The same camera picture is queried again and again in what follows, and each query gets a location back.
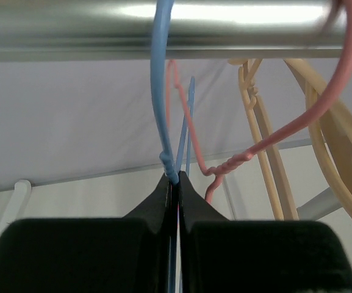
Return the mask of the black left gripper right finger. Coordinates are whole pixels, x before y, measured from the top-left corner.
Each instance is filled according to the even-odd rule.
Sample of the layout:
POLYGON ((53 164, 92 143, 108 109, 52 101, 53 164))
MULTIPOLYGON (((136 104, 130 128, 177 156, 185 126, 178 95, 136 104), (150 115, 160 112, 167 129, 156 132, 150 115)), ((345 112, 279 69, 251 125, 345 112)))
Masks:
POLYGON ((324 223, 228 220, 178 185, 184 292, 352 292, 352 267, 324 223))

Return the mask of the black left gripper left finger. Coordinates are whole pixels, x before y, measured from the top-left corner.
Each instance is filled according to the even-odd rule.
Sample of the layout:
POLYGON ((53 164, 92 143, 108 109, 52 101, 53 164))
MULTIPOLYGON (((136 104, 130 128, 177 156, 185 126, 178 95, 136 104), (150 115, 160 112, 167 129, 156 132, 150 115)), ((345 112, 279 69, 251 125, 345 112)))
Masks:
POLYGON ((120 218, 21 219, 0 237, 0 292, 167 292, 170 183, 120 218))

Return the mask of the pink thin hanger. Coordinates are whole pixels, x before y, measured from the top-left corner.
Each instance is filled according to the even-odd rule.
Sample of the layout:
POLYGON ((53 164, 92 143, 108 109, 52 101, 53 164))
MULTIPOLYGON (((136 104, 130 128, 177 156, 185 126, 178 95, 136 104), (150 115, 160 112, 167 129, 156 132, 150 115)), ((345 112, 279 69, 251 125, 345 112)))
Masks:
POLYGON ((185 99, 184 89, 179 83, 178 69, 174 60, 169 60, 166 69, 166 94, 165 94, 165 104, 166 113, 170 113, 170 70, 173 69, 174 85, 179 90, 179 97, 181 98, 184 118, 188 126, 188 133, 192 140, 193 149, 196 154, 198 165, 203 175, 210 176, 214 175, 215 179, 211 185, 207 188, 205 194, 205 200, 210 203, 212 201, 212 196, 214 191, 218 186, 221 185, 224 175, 235 170, 237 167, 242 165, 246 161, 250 161, 255 154, 262 152, 268 147, 284 140, 285 138, 291 136, 292 134, 304 129, 309 126, 315 120, 320 118, 339 98, 344 87, 350 80, 352 75, 352 1, 335 1, 332 5, 331 12, 329 13, 329 18, 326 20, 325 26, 328 26, 333 19, 336 18, 338 10, 344 7, 347 15, 347 26, 345 39, 343 44, 343 50, 340 55, 336 70, 328 82, 328 85, 324 89, 314 106, 301 114, 298 118, 292 120, 290 123, 286 124, 279 130, 270 134, 268 137, 262 139, 260 142, 255 143, 253 146, 249 147, 247 150, 240 154, 236 154, 226 162, 222 163, 217 167, 207 168, 204 163, 203 155, 201 154, 201 149, 199 147, 198 139, 195 133, 195 128, 192 122, 192 116, 190 114, 190 107, 185 99))

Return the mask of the beige hanger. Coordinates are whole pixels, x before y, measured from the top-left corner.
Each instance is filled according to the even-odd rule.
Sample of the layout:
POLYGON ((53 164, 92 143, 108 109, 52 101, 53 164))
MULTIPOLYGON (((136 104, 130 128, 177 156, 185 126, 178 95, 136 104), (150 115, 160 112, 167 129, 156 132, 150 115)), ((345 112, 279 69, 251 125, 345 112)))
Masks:
MULTIPOLYGON (((272 133, 271 123, 264 102, 255 86, 254 76, 262 63, 260 59, 229 59, 238 65, 239 90, 254 143, 272 133)), ((268 197, 276 220, 298 220, 289 180, 277 145, 257 154, 268 197)))
POLYGON ((336 101, 309 134, 326 181, 352 218, 352 113, 336 101))

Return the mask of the blue thin hanger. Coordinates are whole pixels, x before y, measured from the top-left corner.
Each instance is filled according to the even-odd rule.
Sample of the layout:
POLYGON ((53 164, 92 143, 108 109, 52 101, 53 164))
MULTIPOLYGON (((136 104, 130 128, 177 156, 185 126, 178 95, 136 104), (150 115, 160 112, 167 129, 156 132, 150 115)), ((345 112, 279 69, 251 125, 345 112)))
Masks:
POLYGON ((179 177, 176 174, 176 166, 168 132, 164 98, 165 59, 173 3, 173 1, 157 1, 156 3, 150 50, 151 100, 162 145, 162 152, 159 158, 163 165, 165 175, 170 181, 169 292, 176 292, 176 274, 179 272, 176 265, 179 177))

